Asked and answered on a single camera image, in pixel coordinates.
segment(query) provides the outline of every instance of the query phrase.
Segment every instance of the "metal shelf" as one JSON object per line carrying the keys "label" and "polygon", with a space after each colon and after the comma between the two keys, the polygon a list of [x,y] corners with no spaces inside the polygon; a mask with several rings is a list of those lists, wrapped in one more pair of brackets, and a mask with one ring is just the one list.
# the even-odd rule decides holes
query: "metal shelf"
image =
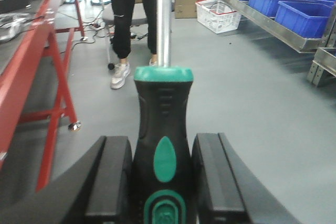
{"label": "metal shelf", "polygon": [[303,38],[275,22],[273,19],[251,8],[246,2],[240,0],[223,1],[299,53],[316,52],[319,47],[321,39]]}

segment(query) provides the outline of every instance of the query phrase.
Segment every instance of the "metal rack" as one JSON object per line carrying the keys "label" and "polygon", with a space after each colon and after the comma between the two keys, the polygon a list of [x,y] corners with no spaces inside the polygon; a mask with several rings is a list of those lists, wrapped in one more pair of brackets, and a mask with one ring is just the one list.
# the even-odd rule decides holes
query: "metal rack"
{"label": "metal rack", "polygon": [[256,25],[278,38],[299,53],[314,53],[315,56],[307,79],[318,86],[328,74],[336,77],[336,6],[334,6],[321,39],[303,38],[286,27],[251,8],[240,0],[223,0]]}

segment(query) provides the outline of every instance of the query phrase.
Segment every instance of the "human leg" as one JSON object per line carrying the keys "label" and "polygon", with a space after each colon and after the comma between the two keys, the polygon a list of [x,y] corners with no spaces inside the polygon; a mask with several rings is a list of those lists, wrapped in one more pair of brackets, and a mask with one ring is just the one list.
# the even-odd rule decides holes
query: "human leg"
{"label": "human leg", "polygon": [[148,22],[148,48],[151,51],[151,62],[156,62],[156,0],[142,0]]}
{"label": "human leg", "polygon": [[125,84],[126,77],[130,74],[130,65],[127,60],[131,52],[130,26],[135,0],[112,0],[114,13],[114,38],[113,51],[120,62],[115,65],[110,87],[119,89]]}

